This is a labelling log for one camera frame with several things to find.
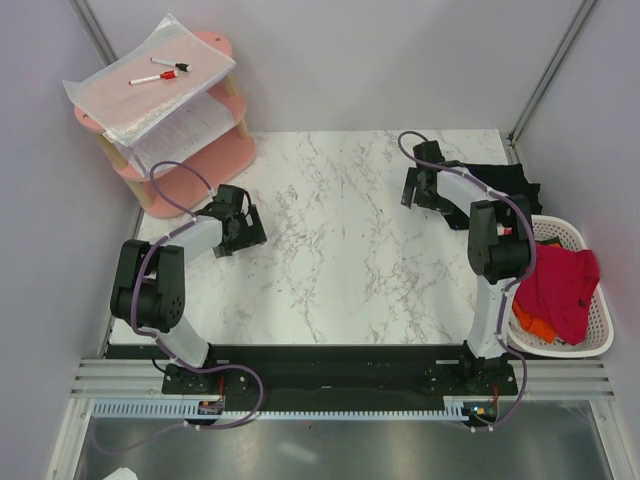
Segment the black t shirt blue logo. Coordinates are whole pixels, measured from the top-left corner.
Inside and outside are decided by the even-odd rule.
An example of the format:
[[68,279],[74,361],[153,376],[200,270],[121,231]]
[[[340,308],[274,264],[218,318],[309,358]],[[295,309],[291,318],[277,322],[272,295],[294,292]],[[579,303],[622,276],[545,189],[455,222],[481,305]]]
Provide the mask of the black t shirt blue logo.
[[478,180],[504,194],[524,195],[529,200],[532,214],[543,213],[543,206],[539,201],[541,185],[530,183],[521,165],[465,164],[459,161],[448,162],[447,165],[468,169]]

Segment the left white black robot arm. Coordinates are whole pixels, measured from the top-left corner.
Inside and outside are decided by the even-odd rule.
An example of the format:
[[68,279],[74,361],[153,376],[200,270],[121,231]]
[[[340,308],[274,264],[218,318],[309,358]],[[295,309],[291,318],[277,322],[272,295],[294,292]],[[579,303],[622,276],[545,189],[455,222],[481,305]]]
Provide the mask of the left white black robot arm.
[[219,382],[213,347],[185,316],[186,266],[207,251],[217,259],[265,243],[248,191],[221,185],[189,221],[153,242],[131,239],[120,250],[110,298],[113,317],[153,339],[179,366],[185,382],[208,393]]

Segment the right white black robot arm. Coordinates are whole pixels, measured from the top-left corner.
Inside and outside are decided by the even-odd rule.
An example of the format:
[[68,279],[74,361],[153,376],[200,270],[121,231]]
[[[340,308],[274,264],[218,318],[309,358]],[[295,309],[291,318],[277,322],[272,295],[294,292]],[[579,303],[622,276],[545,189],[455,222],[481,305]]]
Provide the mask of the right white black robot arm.
[[494,381],[485,360],[507,351],[503,326],[517,286],[536,266],[536,244],[529,202],[525,196],[509,196],[475,177],[467,167],[448,162],[435,140],[420,133],[412,150],[398,137],[401,153],[415,165],[408,169],[401,197],[414,205],[449,215],[457,210],[468,217],[467,258],[477,275],[474,320],[466,339],[473,357],[458,368],[458,381],[467,392],[483,392]]

